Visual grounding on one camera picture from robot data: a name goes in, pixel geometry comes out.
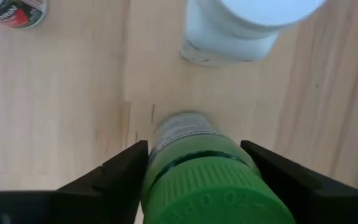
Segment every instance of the plastic bottle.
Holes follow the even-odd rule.
[[[30,28],[44,18],[47,0],[0,0],[0,23],[14,28]]]
[[[158,128],[142,208],[144,224],[295,224],[252,158],[193,112]]]
[[[219,67],[267,56],[280,31],[325,0],[187,0],[182,56]]]

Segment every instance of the table surface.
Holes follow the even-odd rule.
[[[182,60],[184,1],[49,1],[33,29],[0,25],[0,190],[56,189],[198,110],[358,187],[358,1],[331,0],[261,62]]]

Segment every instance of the white container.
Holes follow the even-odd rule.
[[[261,60],[284,28],[306,18],[325,0],[187,0],[181,54],[220,67]]]
[[[0,0],[0,23],[20,29],[37,25],[47,10],[47,0]]]

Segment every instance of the red label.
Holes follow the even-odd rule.
[[[18,9],[11,17],[0,21],[0,23],[11,26],[19,27],[29,22],[29,18],[24,13],[23,9]]]

